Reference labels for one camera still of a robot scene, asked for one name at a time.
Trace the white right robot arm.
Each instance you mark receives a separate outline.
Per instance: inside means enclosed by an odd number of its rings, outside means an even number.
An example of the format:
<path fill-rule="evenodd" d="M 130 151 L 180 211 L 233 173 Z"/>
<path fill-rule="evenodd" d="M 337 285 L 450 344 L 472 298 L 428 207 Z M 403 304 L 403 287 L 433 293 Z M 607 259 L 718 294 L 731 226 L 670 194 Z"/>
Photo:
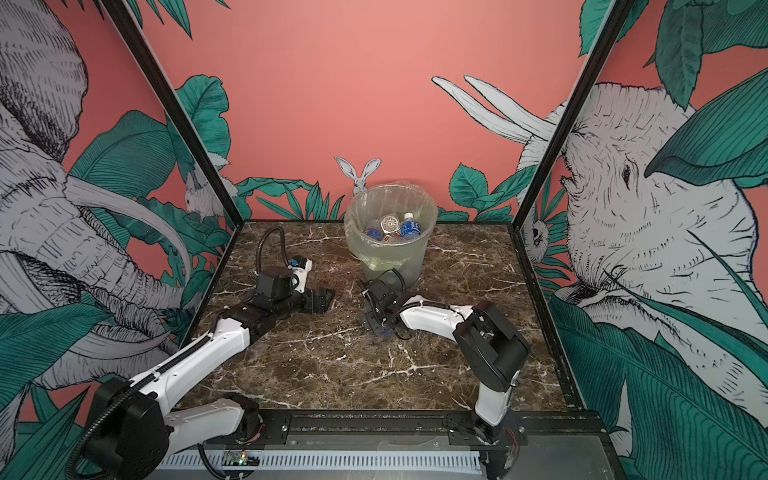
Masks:
<path fill-rule="evenodd" d="M 392 289 L 381 279 L 357 285 L 371 332 L 396 333 L 402 327 L 453 341 L 479 381 L 475 418 L 486 427 L 502 424 L 531 346 L 499 307 L 488 300 L 474 306 L 428 300 L 402 287 Z"/>

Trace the small blue label bottle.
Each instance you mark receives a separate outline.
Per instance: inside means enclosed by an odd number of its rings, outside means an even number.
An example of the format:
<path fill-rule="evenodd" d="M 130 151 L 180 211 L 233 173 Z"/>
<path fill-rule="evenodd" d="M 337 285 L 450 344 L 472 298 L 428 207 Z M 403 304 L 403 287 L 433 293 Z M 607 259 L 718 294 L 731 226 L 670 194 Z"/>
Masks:
<path fill-rule="evenodd" d="M 378 242 L 381 242 L 384 237 L 383 231 L 376 226 L 367 227 L 365 230 L 365 233 L 368 237 L 372 238 L 373 240 L 376 240 Z"/>

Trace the blue label Chinese water bottle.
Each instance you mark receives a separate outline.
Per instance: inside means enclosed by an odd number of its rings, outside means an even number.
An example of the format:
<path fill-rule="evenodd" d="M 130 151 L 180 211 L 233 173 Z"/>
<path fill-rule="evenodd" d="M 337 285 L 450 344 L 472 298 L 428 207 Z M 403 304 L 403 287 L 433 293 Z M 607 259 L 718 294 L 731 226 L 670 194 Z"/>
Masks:
<path fill-rule="evenodd" d="M 422 235 L 421 226 L 412 212 L 405 212 L 400 224 L 400 235 L 403 240 L 412 241 Z"/>

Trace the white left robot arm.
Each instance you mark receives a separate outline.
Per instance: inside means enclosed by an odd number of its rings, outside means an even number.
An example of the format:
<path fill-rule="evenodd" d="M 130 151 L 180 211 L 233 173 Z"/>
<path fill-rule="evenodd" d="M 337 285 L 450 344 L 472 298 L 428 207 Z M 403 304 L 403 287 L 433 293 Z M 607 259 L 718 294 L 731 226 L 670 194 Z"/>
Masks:
<path fill-rule="evenodd" d="M 231 357 L 247 350 L 280 321 L 297 313 L 324 314 L 332 289 L 292 291 L 282 299 L 252 293 L 221 310 L 214 328 L 131 380 L 110 380 L 94 397 L 85 430 L 65 466 L 68 479 L 82 479 L 79 466 L 97 466 L 95 479 L 144 479 L 168 456 L 240 429 L 247 404 L 224 399 L 182 411 L 175 405 Z"/>

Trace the clear square green-label bottle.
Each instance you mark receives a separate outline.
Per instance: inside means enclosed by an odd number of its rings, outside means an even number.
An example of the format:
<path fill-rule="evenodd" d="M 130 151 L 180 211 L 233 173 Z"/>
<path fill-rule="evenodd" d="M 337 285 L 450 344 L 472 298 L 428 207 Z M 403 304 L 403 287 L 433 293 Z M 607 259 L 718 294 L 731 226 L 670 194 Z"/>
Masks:
<path fill-rule="evenodd" d="M 379 225 L 385 235 L 399 235 L 401 232 L 401 222 L 396 214 L 384 215 L 379 220 Z"/>

